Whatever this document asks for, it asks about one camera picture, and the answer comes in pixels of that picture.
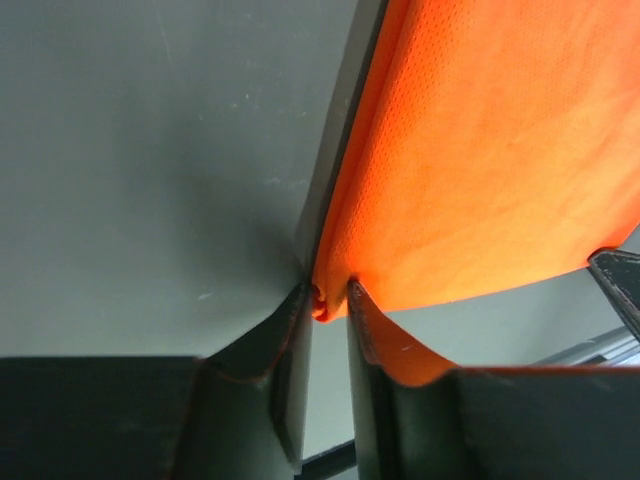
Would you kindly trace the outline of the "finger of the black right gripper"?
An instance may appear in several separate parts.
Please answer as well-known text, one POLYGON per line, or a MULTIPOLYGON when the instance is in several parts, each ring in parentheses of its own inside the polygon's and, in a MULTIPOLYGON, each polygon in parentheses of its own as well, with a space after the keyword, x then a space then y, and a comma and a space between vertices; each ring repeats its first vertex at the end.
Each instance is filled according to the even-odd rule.
POLYGON ((588 271, 623 324, 640 339, 640 259, 637 253, 600 249, 588 260, 588 271))

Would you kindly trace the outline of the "orange t shirt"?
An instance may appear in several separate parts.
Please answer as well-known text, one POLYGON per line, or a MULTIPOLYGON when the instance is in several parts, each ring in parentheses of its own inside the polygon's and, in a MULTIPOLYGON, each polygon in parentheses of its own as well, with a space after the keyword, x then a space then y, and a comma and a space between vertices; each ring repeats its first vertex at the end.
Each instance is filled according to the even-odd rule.
POLYGON ((392 1, 324 225, 313 314, 585 266, 639 223, 635 1, 392 1))

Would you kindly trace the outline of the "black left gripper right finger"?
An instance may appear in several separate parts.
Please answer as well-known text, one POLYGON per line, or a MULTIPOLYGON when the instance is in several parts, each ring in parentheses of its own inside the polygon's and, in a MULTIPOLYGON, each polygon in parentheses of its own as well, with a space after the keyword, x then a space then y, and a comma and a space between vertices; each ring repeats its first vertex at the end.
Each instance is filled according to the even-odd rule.
POLYGON ((635 367, 461 367, 347 285, 363 479, 635 479, 635 367))

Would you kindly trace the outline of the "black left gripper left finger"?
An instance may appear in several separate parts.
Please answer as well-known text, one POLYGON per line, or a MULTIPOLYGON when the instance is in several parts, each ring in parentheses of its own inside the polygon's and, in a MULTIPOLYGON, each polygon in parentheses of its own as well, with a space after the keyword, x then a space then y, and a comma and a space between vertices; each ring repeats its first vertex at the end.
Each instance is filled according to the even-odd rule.
POLYGON ((9 357, 5 479, 291 479, 302 468, 311 289, 207 358, 9 357))

